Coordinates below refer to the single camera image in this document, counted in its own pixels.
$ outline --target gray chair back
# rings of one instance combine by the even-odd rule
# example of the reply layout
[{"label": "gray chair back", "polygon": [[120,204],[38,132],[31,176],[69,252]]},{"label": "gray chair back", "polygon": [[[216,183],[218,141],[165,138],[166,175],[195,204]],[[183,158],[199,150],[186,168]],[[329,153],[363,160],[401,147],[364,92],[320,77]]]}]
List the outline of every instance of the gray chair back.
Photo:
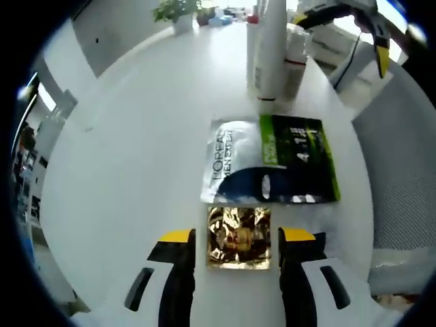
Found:
[{"label": "gray chair back", "polygon": [[401,66],[389,70],[353,122],[374,205],[369,284],[373,294],[416,294],[436,267],[436,109]]}]

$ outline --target green packet label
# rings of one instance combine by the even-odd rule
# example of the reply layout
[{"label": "green packet label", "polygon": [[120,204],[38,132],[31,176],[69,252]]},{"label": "green packet label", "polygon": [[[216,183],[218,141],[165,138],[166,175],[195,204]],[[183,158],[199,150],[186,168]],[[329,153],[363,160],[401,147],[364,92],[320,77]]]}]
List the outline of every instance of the green packet label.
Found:
[{"label": "green packet label", "polygon": [[260,116],[260,132],[262,136],[262,160],[265,166],[278,165],[277,145],[275,142],[273,117]]},{"label": "green packet label", "polygon": [[260,131],[265,166],[286,168],[301,193],[339,200],[332,154],[320,120],[261,115]]}]

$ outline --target white table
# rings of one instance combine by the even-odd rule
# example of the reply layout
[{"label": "white table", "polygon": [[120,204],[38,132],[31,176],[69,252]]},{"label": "white table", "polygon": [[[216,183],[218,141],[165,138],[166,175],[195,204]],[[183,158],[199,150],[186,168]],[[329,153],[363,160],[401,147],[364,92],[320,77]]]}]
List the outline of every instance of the white table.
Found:
[{"label": "white table", "polygon": [[[99,78],[67,120],[48,165],[41,224],[61,270],[90,308],[122,297],[115,285],[133,281],[161,235],[196,228],[191,325],[222,326],[228,318],[217,313],[224,310],[233,326],[284,326],[276,237],[270,270],[205,267],[200,188],[208,127],[213,117],[256,114],[247,95],[245,40],[245,26],[234,24],[134,50]],[[292,114],[323,120],[342,199],[273,205],[273,235],[281,225],[325,231],[327,255],[366,279],[373,244],[367,169],[349,115],[312,61]],[[153,298],[159,302],[160,294]],[[122,307],[124,298],[118,301]]]}]

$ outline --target white wall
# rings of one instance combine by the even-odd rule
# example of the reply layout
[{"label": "white wall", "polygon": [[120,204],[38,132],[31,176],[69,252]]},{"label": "white wall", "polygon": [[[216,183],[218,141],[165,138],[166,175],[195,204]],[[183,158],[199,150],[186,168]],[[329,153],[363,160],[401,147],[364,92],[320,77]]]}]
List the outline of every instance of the white wall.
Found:
[{"label": "white wall", "polygon": [[48,70],[62,92],[69,89],[80,101],[96,77],[78,43],[72,21],[68,19],[43,49]]},{"label": "white wall", "polygon": [[158,5],[159,0],[92,0],[80,13],[73,28],[96,76],[127,51],[170,26],[154,22],[152,11]]}]

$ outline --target white pot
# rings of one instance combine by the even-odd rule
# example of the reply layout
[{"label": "white pot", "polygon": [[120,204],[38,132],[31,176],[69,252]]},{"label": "white pot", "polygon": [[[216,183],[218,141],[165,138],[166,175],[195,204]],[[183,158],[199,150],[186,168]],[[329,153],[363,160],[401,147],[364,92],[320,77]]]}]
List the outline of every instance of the white pot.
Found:
[{"label": "white pot", "polygon": [[177,22],[172,24],[176,35],[192,31],[192,16],[192,14],[180,16]]}]

